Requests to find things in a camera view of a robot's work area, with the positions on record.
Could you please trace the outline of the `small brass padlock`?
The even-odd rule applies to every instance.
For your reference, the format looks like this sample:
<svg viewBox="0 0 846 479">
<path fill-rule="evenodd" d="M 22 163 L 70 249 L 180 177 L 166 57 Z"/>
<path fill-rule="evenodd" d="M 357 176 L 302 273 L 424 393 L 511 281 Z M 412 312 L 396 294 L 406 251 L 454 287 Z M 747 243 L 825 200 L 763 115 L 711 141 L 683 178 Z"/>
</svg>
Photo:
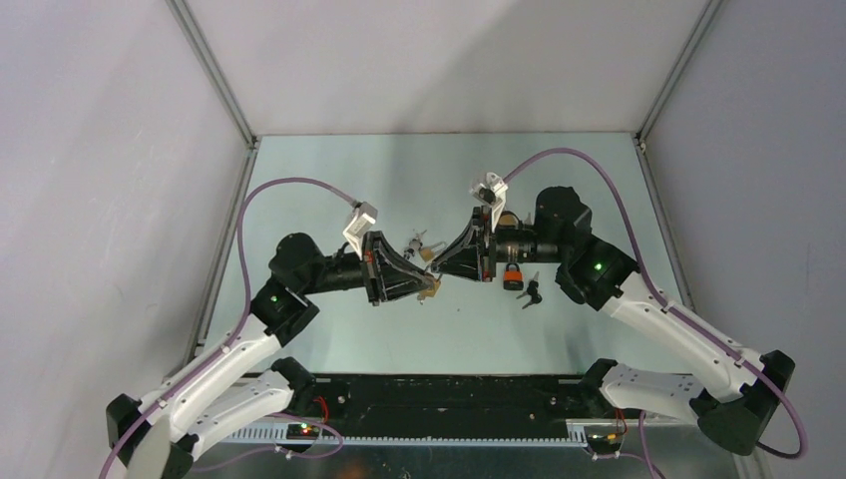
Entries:
<svg viewBox="0 0 846 479">
<path fill-rule="evenodd" d="M 433 244 L 421 246 L 418 249 L 418 253 L 424 262 L 429 263 L 442 253 L 446 247 L 447 244 L 444 241 L 438 241 Z"/>
<path fill-rule="evenodd" d="M 427 299 L 433 298 L 436 296 L 438 289 L 441 286 L 441 278 L 436 277 L 433 279 L 431 284 L 426 288 L 417 293 L 417 301 L 420 304 L 423 304 Z"/>
</svg>

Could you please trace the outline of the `orange black padlock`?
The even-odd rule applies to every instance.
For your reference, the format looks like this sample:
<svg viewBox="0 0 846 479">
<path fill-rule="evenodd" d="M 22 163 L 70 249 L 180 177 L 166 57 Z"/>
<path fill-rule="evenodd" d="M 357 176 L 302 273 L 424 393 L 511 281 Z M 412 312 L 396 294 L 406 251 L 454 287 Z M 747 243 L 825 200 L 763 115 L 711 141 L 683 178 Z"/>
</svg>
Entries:
<svg viewBox="0 0 846 479">
<path fill-rule="evenodd" d="M 522 291 L 524 276 L 517 263 L 509 262 L 505 265 L 502 276 L 503 289 L 507 291 Z"/>
</svg>

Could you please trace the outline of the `black keys bunch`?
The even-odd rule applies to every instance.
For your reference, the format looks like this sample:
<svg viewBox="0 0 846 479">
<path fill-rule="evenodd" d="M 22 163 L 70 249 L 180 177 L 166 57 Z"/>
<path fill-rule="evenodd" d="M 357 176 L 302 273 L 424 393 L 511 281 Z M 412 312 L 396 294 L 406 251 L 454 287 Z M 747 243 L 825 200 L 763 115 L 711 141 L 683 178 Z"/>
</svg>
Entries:
<svg viewBox="0 0 846 479">
<path fill-rule="evenodd" d="M 528 285 L 517 296 L 517 299 L 524 299 L 526 301 L 526 303 L 522 306 L 522 309 L 527 309 L 531 306 L 540 304 L 543 301 L 543 297 L 540 294 L 540 273 L 538 271 L 536 271 L 531 277 L 528 281 Z"/>
</svg>

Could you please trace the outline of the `large brass padlock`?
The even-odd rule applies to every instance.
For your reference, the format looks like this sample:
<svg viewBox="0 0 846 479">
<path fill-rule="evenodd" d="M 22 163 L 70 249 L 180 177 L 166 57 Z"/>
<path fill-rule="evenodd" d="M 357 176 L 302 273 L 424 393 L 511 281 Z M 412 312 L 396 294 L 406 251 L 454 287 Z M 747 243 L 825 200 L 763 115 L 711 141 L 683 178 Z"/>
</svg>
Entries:
<svg viewBox="0 0 846 479">
<path fill-rule="evenodd" d="M 502 212 L 497 222 L 498 228 L 506 229 L 525 229 L 530 228 L 532 225 L 532 214 L 526 214 L 524 217 L 519 217 L 517 214 L 509 211 Z"/>
</svg>

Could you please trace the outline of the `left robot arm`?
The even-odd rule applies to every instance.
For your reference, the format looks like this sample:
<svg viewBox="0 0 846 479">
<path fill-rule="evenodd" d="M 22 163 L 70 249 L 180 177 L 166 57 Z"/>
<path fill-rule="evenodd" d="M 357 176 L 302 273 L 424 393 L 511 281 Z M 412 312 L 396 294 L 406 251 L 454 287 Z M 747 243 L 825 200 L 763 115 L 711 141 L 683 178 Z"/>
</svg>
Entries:
<svg viewBox="0 0 846 479">
<path fill-rule="evenodd" d="M 284 237 L 270 277 L 249 294 L 242 318 L 223 339 L 139 399 L 121 394 L 107 407 L 110 454 L 129 474 L 182 478 L 211 448 L 268 415 L 303 415 L 315 402 L 314 377 L 294 358 L 277 360 L 251 383 L 232 390 L 254 366 L 276 355 L 316 318 L 313 293 L 362 287 L 378 305 L 432 290 L 437 279 L 396 252 L 380 232 L 362 253 L 325 255 L 304 233 Z"/>
</svg>

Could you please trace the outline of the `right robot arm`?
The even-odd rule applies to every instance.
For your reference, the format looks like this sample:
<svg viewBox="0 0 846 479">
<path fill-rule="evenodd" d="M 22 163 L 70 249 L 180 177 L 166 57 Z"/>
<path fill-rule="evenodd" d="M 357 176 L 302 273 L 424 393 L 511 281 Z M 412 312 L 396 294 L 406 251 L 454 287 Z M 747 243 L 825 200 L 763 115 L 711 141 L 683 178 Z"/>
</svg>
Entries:
<svg viewBox="0 0 846 479">
<path fill-rule="evenodd" d="M 487 282 L 500 263 L 554 263 L 555 282 L 571 301 L 656 340 L 688 367 L 685 374 L 658 373 L 599 359 L 582 380 L 587 413 L 605 417 L 616 408 L 640 409 L 695 425 L 736 455 L 760 447 L 795 370 L 790 356 L 760 353 L 730 339 L 649 285 L 634 258 L 593 234 L 592 211 L 570 187 L 542 190 L 530 225 L 499 226 L 494 218 L 490 207 L 474 208 L 432 269 Z"/>
</svg>

